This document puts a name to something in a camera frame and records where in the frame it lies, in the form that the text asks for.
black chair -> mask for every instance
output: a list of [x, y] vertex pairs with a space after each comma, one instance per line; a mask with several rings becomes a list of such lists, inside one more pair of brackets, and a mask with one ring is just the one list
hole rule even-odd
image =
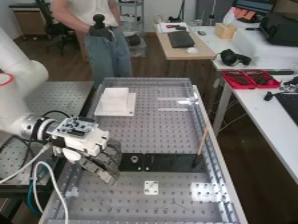
[[63, 56], [65, 45], [72, 45], [79, 49], [76, 32], [63, 23], [55, 23], [48, 7], [49, 3], [45, 3], [44, 0], [36, 0], [36, 4], [45, 19], [45, 33], [52, 40], [52, 44], [47, 46], [47, 51], [49, 52], [51, 48], [56, 46], [60, 50], [60, 55]]

jeans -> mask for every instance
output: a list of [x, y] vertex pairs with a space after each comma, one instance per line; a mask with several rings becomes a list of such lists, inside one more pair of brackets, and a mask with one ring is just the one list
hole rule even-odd
[[106, 77], [132, 76], [130, 52], [122, 31], [112, 28], [114, 40], [85, 36], [85, 47], [93, 73], [95, 85], [99, 86]]

red tray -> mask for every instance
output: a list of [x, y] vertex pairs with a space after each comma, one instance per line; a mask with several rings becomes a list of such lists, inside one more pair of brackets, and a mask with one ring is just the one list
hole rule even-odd
[[238, 70], [225, 70], [221, 72], [222, 77], [234, 89], [254, 89], [255, 83], [249, 76]]
[[273, 76], [262, 70], [245, 70], [244, 71], [252, 81], [255, 83], [257, 88], [269, 89], [279, 88], [281, 83]]

person's hand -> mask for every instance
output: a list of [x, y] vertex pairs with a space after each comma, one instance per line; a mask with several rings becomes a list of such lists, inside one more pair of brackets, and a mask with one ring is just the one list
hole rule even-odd
[[109, 41], [113, 41], [112, 31], [106, 28], [96, 29], [95, 26], [91, 26], [89, 34], [95, 37], [103, 37]]

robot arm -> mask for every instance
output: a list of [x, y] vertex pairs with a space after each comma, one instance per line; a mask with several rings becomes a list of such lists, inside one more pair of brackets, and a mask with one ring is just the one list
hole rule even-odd
[[0, 28], [0, 131], [21, 138], [52, 142], [53, 154], [113, 185], [121, 161], [120, 142], [99, 129], [93, 120], [67, 118], [61, 123], [33, 114], [24, 97], [48, 78], [45, 67], [31, 61]]

